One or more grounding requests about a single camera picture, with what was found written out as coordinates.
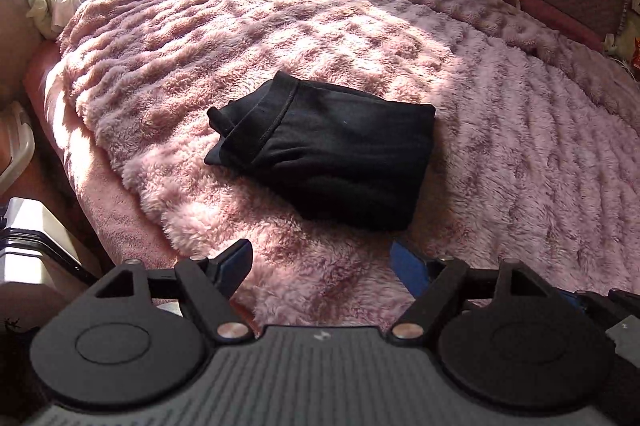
fuzzy pink bedspread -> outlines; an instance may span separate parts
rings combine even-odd
[[[384,326],[412,300],[388,268],[391,236],[304,221],[204,165],[218,139],[206,109],[276,70],[436,107],[404,234],[427,253],[640,291],[640,93],[500,0],[91,0],[61,42],[67,102],[172,246],[254,244],[236,297],[261,324]]]

bed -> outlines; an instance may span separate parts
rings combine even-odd
[[[590,29],[620,23],[624,2]],[[508,2],[91,0],[60,45],[41,47],[25,87],[113,261],[167,267],[247,237],[235,298],[258,324],[386,326],[412,301],[387,265],[394,236],[305,221],[203,164],[218,139],[207,107],[276,70],[436,106],[402,233],[425,253],[517,257],[572,291],[640,289],[637,85]]]

